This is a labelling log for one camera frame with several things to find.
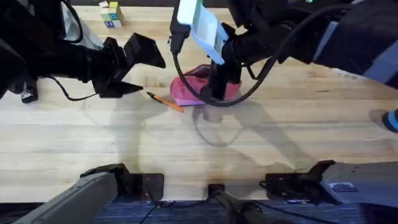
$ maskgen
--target wooden table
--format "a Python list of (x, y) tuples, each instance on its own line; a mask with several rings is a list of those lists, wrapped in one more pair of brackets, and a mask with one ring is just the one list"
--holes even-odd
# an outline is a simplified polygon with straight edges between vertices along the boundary
[[(105, 28), (97, 7), (76, 7), (102, 39), (120, 43), (132, 32), (157, 41), (167, 69), (140, 65), (126, 81), (160, 96), (176, 77), (167, 45), (170, 8), (123, 8), (123, 29)], [(213, 10), (232, 23), (226, 9)], [(191, 41), (180, 56), (184, 70), (207, 63)], [(261, 64), (256, 65), (258, 72)], [(242, 91), (253, 83), (245, 73)], [(72, 96), (91, 85), (62, 80)], [(119, 100), (65, 99), (51, 80), (39, 81), (40, 99), (23, 105), (8, 93), (0, 101), (0, 202), (44, 202), (92, 167), (123, 162), (131, 172), (165, 174), (167, 200), (198, 200), (209, 183), (223, 183), (239, 198), (265, 198), (264, 174), (305, 170), (319, 160), (396, 161), (395, 134), (380, 127), (398, 92), (371, 80), (289, 60), (276, 66), (247, 101), (230, 107), (197, 106), (181, 114), (144, 91)]]

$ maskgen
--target orange pencil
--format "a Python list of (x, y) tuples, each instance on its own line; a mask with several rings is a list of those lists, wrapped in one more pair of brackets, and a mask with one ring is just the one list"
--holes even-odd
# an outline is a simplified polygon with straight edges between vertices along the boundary
[(158, 97), (157, 95), (155, 95), (155, 94), (153, 94), (153, 93), (147, 92), (147, 94), (148, 94), (152, 99), (158, 101), (159, 103), (163, 103), (164, 105), (167, 105), (167, 106), (169, 106), (169, 107), (171, 107), (171, 108), (173, 108), (173, 109), (175, 109), (175, 110), (177, 110), (177, 111), (179, 111), (179, 112), (181, 112), (181, 113), (184, 113), (184, 109), (183, 109), (183, 108), (181, 108), (181, 107), (179, 107), (179, 106), (177, 106), (177, 105), (175, 105), (175, 104), (173, 104), (173, 103), (170, 103), (170, 102), (168, 102), (168, 101), (165, 101), (164, 99)]

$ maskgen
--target wire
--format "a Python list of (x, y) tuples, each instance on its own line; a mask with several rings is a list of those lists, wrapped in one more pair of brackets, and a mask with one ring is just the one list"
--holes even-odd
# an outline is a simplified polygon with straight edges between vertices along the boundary
[(233, 106), (235, 104), (238, 104), (247, 98), (249, 98), (261, 85), (261, 83), (264, 81), (264, 79), (267, 77), (269, 71), (271, 68), (274, 66), (276, 63), (277, 59), (280, 57), (280, 55), (283, 53), (286, 45), (296, 36), (298, 32), (300, 32), (306, 25), (308, 25), (310, 22), (312, 22), (314, 19), (323, 16), (326, 13), (332, 12), (332, 11), (337, 11), (337, 10), (345, 10), (345, 9), (351, 9), (353, 6), (350, 4), (337, 4), (335, 6), (329, 6), (325, 7), (323, 9), (320, 9), (319, 11), (315, 12), (311, 16), (308, 16), (305, 18), (299, 25), (297, 25), (289, 34), (288, 36), (284, 39), (284, 41), (279, 45), (278, 49), (276, 50), (275, 54), (273, 57), (269, 58), (266, 62), (266, 64), (263, 66), (263, 68), (260, 71), (260, 74), (257, 76), (258, 81), (253, 85), (253, 87), (243, 96), (239, 97), (236, 100), (233, 101), (228, 101), (224, 103), (220, 103), (217, 101), (212, 101), (209, 100), (200, 94), (198, 94), (187, 82), (185, 79), (183, 72), (181, 71), (180, 64), (178, 62), (178, 56), (176, 53), (173, 54), (173, 59), (174, 59), (174, 64), (175, 68), (177, 69), (178, 75), (182, 81), (182, 83), (188, 88), (188, 90), (192, 93), (193, 96), (198, 98), (199, 100), (202, 100), (203, 102), (212, 105), (212, 106)]
[(145, 220), (147, 220), (148, 216), (155, 210), (155, 208), (156, 208), (156, 205), (149, 210), (147, 215), (141, 220), (141, 222), (139, 222), (139, 224), (143, 224), (145, 222)]
[(83, 40), (83, 27), (81, 26), (81, 21), (76, 10), (70, 5), (67, 0), (61, 0), (65, 4), (65, 6), (69, 9), (70, 13), (73, 15), (73, 18), (76, 20), (77, 25), (79, 27), (79, 37), (76, 40), (62, 40), (63, 42), (70, 43), (70, 44), (77, 44)]
[(320, 219), (320, 218), (310, 217), (310, 216), (302, 215), (302, 214), (299, 214), (299, 213), (286, 211), (286, 210), (283, 210), (283, 209), (280, 209), (280, 208), (277, 208), (277, 207), (273, 207), (273, 206), (271, 206), (271, 205), (264, 204), (264, 203), (259, 202), (259, 201), (257, 201), (257, 200), (254, 200), (253, 202), (254, 202), (254, 203), (257, 203), (257, 204), (259, 204), (259, 205), (262, 205), (262, 206), (264, 206), (264, 207), (266, 207), (266, 208), (269, 208), (269, 209), (275, 210), (275, 211), (277, 211), (277, 212), (286, 214), (286, 215), (292, 215), (292, 216), (295, 216), (295, 217), (305, 218), (305, 219), (307, 219), (307, 220), (311, 220), (311, 221), (318, 222), (318, 223), (337, 224), (337, 223), (335, 223), (335, 222), (331, 222), (331, 221), (327, 221), (327, 220), (322, 220), (322, 219)]
[(258, 80), (258, 79), (259, 79), (259, 77), (256, 77), (256, 76), (254, 75), (253, 70), (251, 70), (251, 66), (250, 66), (250, 65), (246, 65), (246, 69), (248, 70), (249, 75), (250, 75), (250, 77), (251, 77), (253, 80)]
[(81, 101), (81, 100), (85, 100), (85, 99), (88, 99), (88, 98), (90, 98), (90, 97), (92, 97), (92, 96), (97, 95), (97, 93), (94, 93), (94, 94), (92, 94), (92, 95), (90, 95), (90, 96), (85, 96), (85, 97), (82, 97), (82, 98), (72, 98), (72, 97), (69, 96), (69, 93), (67, 92), (67, 90), (65, 89), (65, 87), (63, 87), (63, 85), (62, 85), (54, 76), (52, 76), (52, 75), (47, 75), (47, 76), (45, 76), (45, 77), (54, 80), (54, 81), (58, 84), (58, 86), (61, 88), (62, 93), (65, 95), (65, 97), (66, 97), (68, 100), (70, 100), (70, 101)]

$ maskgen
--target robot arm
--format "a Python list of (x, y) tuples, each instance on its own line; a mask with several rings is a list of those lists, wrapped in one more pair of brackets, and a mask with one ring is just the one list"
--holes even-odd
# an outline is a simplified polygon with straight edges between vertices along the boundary
[[(11, 66), (7, 73), (2, 73), (2, 80), (7, 82), (1, 87), (0, 97), (8, 89), (22, 93), (25, 103), (34, 101), (37, 99), (37, 79), (55, 75), (83, 83), (92, 81), (100, 97), (120, 98), (142, 89), (122, 82), (135, 64), (165, 68), (164, 59), (152, 39), (133, 34), (124, 47), (110, 37), (95, 49), (78, 45), (84, 44), (82, 40), (86, 37), (82, 22), (67, 0), (27, 2), (27, 7), (16, 0), (0, 2), (0, 47), (5, 52), (0, 57)], [(67, 6), (78, 24), (79, 34), (75, 40), (68, 39), (63, 6)]]
[[(192, 93), (200, 100), (222, 106), (217, 101), (223, 100), (226, 84), (239, 83), (242, 67), (266, 58), (268, 61), (262, 72), (257, 77), (251, 74), (252, 78), (258, 80), (258, 85), (265, 79), (276, 60), (283, 63), (288, 57), (293, 57), (304, 63), (314, 62), (366, 75), (398, 88), (398, 76), (395, 75), (398, 71), (398, 24), (394, 19), (398, 13), (396, 1), (228, 2), (236, 25), (244, 26), (247, 31), (236, 35), (232, 27), (223, 24), (228, 39), (222, 49), (217, 51), (223, 62), (212, 58), (213, 73), (207, 86), (202, 88), (200, 95)], [(201, 31), (197, 27), (199, 24), (203, 26), (203, 21), (194, 21), (198, 24), (193, 23), (190, 26), (181, 24), (181, 16), (178, 17), (181, 6), (184, 4), (180, 3), (175, 8), (174, 13), (177, 16), (173, 16), (170, 27), (174, 59), (177, 59), (182, 42), (189, 32), (193, 34), (194, 31)]]

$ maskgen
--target wooden block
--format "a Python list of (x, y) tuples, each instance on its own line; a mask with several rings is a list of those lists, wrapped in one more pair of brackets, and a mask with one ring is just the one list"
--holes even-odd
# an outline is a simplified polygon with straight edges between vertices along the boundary
[(122, 28), (123, 26), (120, 20), (112, 21), (112, 23), (115, 28)]
[(111, 17), (109, 16), (108, 13), (106, 13), (106, 14), (101, 14), (101, 17), (102, 17), (102, 19), (103, 19), (104, 21), (110, 21), (110, 20), (111, 20)]
[(109, 7), (110, 8), (117, 8), (119, 6), (119, 3), (118, 2), (110, 2), (109, 3)]

